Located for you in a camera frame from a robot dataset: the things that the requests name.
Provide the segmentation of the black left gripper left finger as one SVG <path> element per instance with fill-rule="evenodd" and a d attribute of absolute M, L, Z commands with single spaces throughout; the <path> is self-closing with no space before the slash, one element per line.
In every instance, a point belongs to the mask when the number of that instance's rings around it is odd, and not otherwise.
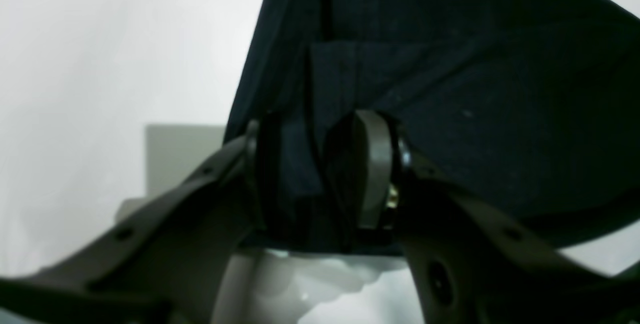
<path fill-rule="evenodd" d="M 211 155 L 181 185 L 88 246 L 30 276 L 1 279 L 1 308 L 41 324 L 208 324 L 238 244 L 267 228 L 264 131 Z"/>

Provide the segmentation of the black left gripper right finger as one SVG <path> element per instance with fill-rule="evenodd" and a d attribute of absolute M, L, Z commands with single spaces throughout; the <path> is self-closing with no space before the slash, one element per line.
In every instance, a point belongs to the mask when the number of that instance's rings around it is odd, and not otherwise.
<path fill-rule="evenodd" d="M 358 229 L 400 244 L 428 324 L 637 324 L 639 281 L 560 255 L 446 178 L 372 110 L 350 122 Z"/>

